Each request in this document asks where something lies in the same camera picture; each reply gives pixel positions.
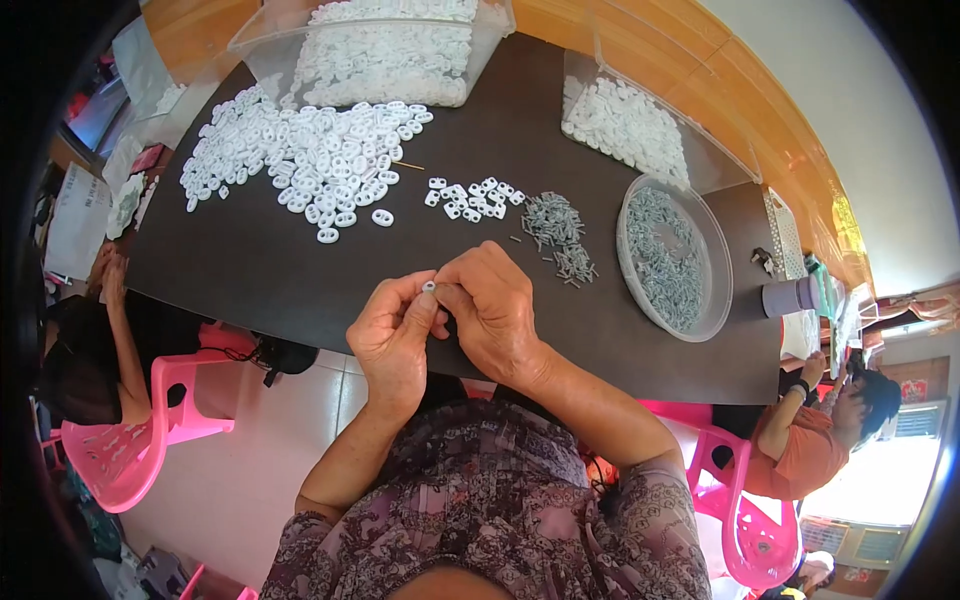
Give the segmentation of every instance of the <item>black table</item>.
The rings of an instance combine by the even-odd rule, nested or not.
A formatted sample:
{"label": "black table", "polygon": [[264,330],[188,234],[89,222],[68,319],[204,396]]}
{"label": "black table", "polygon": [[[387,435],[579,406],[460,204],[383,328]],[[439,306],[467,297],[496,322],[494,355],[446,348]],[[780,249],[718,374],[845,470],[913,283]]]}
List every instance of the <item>black table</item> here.
{"label": "black table", "polygon": [[[403,144],[403,160],[426,170],[395,166],[400,183],[379,203],[358,208],[357,224],[343,229],[337,243],[322,245],[316,226],[277,204],[266,169],[231,186],[226,201],[214,194],[192,214],[185,211],[182,164],[212,107],[253,84],[241,63],[171,158],[132,245],[128,285],[207,317],[350,353],[344,333],[377,282],[439,269],[491,239],[534,282],[538,334],[584,369],[635,397],[772,403],[780,320],[764,318],[760,286],[769,279],[750,262],[753,248],[773,247],[759,187],[744,184],[705,197],[730,245],[733,305],[712,340],[677,340],[643,315],[619,273],[614,227],[637,172],[561,134],[563,64],[562,48],[520,34],[503,40],[468,102],[434,109],[435,120]],[[586,224],[582,243],[600,277],[579,290],[563,285],[521,232],[521,207],[508,205],[503,221],[472,224],[451,222],[440,206],[423,204],[430,177],[466,186],[490,176],[528,195],[553,190],[566,196]],[[392,227],[371,221],[378,207],[394,213]],[[482,378],[455,339],[431,339],[427,356],[431,371]]]}

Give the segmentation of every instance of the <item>clear plastic container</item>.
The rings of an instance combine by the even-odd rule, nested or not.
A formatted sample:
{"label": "clear plastic container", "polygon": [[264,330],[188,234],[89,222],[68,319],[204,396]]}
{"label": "clear plastic container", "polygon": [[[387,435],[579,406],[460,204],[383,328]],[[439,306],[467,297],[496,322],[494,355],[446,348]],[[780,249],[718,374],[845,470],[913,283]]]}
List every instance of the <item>clear plastic container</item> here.
{"label": "clear plastic container", "polygon": [[[584,22],[593,39],[594,56],[589,57],[572,50],[567,50],[564,54],[564,112],[561,128],[565,135],[581,143],[589,141],[590,147],[605,149],[617,160],[640,172],[659,172],[689,181],[690,186],[700,194],[708,194],[747,181],[762,181],[753,145],[743,135],[743,129],[739,125],[742,120],[732,111],[732,104],[727,101],[730,92],[705,63],[668,35],[611,0],[589,0]],[[660,55],[662,60],[638,60],[636,48],[640,46],[648,48],[644,56]],[[645,138],[654,146],[648,157],[643,159],[643,156],[626,156],[625,152],[615,153],[609,143],[578,139],[583,136],[574,134],[571,123],[575,119],[571,117],[578,108],[589,108],[586,103],[591,102],[590,89],[592,87],[595,91],[598,81],[601,80],[611,82],[614,86],[629,87],[645,95],[646,113],[654,115],[654,120],[660,114],[672,117],[679,140],[675,139],[675,133],[671,133],[674,139],[660,143],[658,136],[673,130],[672,124],[662,127],[657,135],[633,136],[634,139]],[[706,94],[716,100],[716,104],[725,107],[725,116],[733,123],[730,131],[724,131],[730,147],[720,143],[701,127],[694,120],[696,115],[682,112],[668,100],[673,99],[679,107],[695,110],[705,105],[699,99]],[[683,148],[683,168],[671,168],[677,163],[673,159],[649,159],[649,155],[658,153],[659,146],[669,152],[678,141]]]}
{"label": "clear plastic container", "polygon": [[[474,2],[475,12],[464,10]],[[510,0],[353,0],[366,12],[351,20],[339,20],[346,3],[319,4],[267,3],[228,45],[282,108],[461,106],[500,39],[516,30]],[[450,17],[422,18],[441,13]]]}
{"label": "clear plastic container", "polygon": [[[643,187],[666,192],[673,200],[674,209],[690,223],[693,229],[693,245],[690,249],[698,252],[702,258],[703,305],[700,319],[685,331],[670,326],[653,307],[643,291],[642,276],[636,271],[638,257],[630,250],[627,236],[627,206],[635,192]],[[705,342],[723,328],[730,314],[733,302],[733,266],[730,261],[730,249],[724,238],[720,224],[713,212],[695,191],[681,181],[661,174],[643,175],[627,189],[616,223],[616,255],[620,262],[620,271],[627,282],[627,288],[640,309],[651,321],[685,342]]]}

